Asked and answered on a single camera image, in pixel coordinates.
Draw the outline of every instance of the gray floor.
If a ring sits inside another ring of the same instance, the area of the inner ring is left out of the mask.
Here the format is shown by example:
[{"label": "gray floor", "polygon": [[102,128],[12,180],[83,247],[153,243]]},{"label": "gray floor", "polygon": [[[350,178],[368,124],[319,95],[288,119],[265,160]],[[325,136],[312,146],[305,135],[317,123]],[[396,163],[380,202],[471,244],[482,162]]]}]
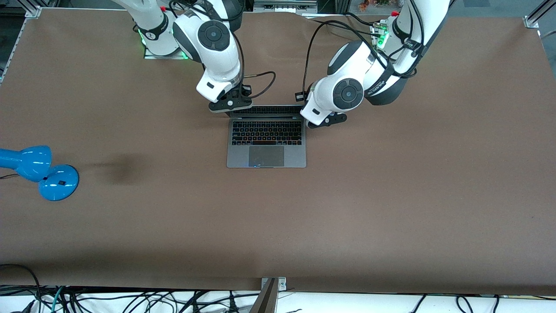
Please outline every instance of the gray floor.
[{"label": "gray floor", "polygon": [[[467,17],[523,17],[529,14],[542,0],[457,0],[449,12],[449,16]],[[165,4],[168,0],[159,0]],[[350,10],[358,13],[360,0],[352,0]],[[110,0],[61,0],[64,7],[80,8],[121,8]],[[391,8],[372,8],[366,14],[388,14]],[[4,68],[12,50],[13,43],[21,27],[22,20],[17,17],[0,16],[0,67]],[[556,30],[556,8],[548,12],[539,22],[541,36]],[[543,39],[552,71],[556,77],[556,35]]]}]

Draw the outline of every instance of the white floor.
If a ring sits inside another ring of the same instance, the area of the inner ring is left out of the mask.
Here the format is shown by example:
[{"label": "white floor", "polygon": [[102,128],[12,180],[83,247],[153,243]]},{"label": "white floor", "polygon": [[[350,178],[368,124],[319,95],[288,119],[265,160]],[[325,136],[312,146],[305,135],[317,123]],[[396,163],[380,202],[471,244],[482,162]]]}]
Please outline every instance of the white floor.
[{"label": "white floor", "polygon": [[[249,294],[253,291],[238,291],[235,295]],[[88,294],[85,297],[101,297],[112,298],[134,294]],[[174,296],[178,301],[187,301],[193,292],[175,292]],[[211,302],[218,299],[227,298],[228,291],[212,291],[201,297],[199,302]],[[239,308],[248,307],[253,304],[256,297],[244,297],[236,299],[236,305]],[[326,313],[326,312],[349,312],[349,313],[411,313],[419,301],[419,295],[378,295],[378,294],[324,294],[312,292],[281,292],[279,294],[278,306],[276,313],[292,313],[301,309],[300,313]],[[51,302],[51,297],[44,297],[45,300]],[[495,299],[486,297],[467,297],[474,313],[490,313],[493,312]],[[0,296],[0,313],[21,312],[31,301],[33,296]],[[83,300],[80,303],[93,313],[121,313],[124,308],[131,302],[129,299],[117,300]],[[461,306],[469,313],[463,300],[460,301]],[[176,308],[168,304],[158,303],[150,310],[151,313],[171,313]],[[32,308],[32,313],[38,311],[38,304]],[[147,301],[143,302],[134,310],[135,312],[146,312]],[[50,309],[43,306],[42,312],[48,313]],[[221,305],[212,305],[203,309],[204,313],[222,313],[227,312],[227,308]],[[460,312],[455,303],[455,296],[427,296],[417,313],[458,313]],[[552,300],[530,300],[530,299],[508,299],[501,298],[496,313],[554,313],[556,312],[556,301]],[[192,308],[188,308],[185,313],[192,313]]]}]

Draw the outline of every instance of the blue lamp base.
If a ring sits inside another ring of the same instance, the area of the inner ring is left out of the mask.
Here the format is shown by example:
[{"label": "blue lamp base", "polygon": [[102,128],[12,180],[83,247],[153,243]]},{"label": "blue lamp base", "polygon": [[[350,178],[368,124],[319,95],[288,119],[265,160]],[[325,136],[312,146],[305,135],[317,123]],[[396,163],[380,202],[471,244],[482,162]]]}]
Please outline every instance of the blue lamp base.
[{"label": "blue lamp base", "polygon": [[78,184],[79,174],[74,167],[56,165],[38,182],[38,192],[48,201],[60,201],[71,196]]}]

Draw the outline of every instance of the brown tabletop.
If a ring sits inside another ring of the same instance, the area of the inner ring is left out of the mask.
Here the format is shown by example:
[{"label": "brown tabletop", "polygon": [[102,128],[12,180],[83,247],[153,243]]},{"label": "brown tabletop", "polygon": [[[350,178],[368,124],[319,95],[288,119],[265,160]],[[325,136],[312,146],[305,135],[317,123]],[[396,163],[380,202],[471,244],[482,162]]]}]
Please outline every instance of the brown tabletop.
[{"label": "brown tabletop", "polygon": [[[305,169],[226,168],[228,119],[195,91],[201,66],[142,59],[132,25],[70,9],[27,23],[0,87],[0,146],[47,144],[81,182],[51,203],[0,181],[2,263],[50,285],[556,291],[556,84],[521,19],[449,19],[395,103],[307,132]],[[318,25],[245,14],[246,73],[277,73],[257,104],[293,102]],[[308,82],[346,41],[322,30]]]}]

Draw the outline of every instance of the gray circular joint cover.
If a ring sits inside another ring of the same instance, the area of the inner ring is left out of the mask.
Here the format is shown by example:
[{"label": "gray circular joint cover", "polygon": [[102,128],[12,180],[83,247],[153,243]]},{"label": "gray circular joint cover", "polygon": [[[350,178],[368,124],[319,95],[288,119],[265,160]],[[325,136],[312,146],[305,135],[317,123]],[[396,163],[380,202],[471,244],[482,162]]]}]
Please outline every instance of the gray circular joint cover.
[{"label": "gray circular joint cover", "polygon": [[363,100],[363,86],[354,79],[342,79],[334,87],[332,96],[338,109],[353,109]]},{"label": "gray circular joint cover", "polygon": [[222,22],[204,22],[197,33],[201,44],[209,49],[224,51],[230,45],[230,31]]}]

